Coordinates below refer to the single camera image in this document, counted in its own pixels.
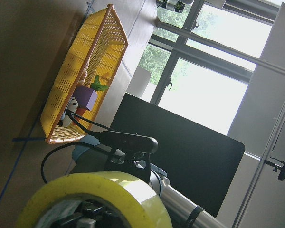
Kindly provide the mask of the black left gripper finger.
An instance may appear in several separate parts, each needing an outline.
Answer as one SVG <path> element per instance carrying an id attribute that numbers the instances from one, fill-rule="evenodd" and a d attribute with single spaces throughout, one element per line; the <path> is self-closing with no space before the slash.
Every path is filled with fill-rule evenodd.
<path id="1" fill-rule="evenodd" d="M 84 201 L 69 216 L 52 222 L 53 228 L 113 228 L 114 214 L 96 201 Z"/>

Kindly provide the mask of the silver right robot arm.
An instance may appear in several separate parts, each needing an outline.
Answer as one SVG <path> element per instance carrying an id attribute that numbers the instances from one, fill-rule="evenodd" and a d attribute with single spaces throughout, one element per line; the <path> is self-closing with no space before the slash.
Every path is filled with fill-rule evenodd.
<path id="1" fill-rule="evenodd" d="M 183 228 L 223 228 L 224 224 L 174 189 L 166 171 L 151 163 L 150 154 L 112 147 L 100 142 L 75 142 L 73 173 L 120 171 L 145 181 L 160 197 L 172 220 Z"/>

